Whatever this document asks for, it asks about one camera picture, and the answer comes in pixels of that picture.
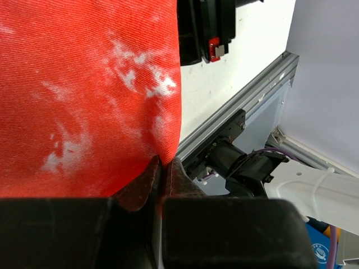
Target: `red cloth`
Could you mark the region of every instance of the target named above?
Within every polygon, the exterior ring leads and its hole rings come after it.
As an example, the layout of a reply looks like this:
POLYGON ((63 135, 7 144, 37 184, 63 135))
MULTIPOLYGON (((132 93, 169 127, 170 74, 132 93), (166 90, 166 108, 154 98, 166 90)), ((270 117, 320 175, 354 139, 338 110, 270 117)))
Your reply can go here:
POLYGON ((0 196, 109 196, 181 125, 176 0, 0 1, 0 196))

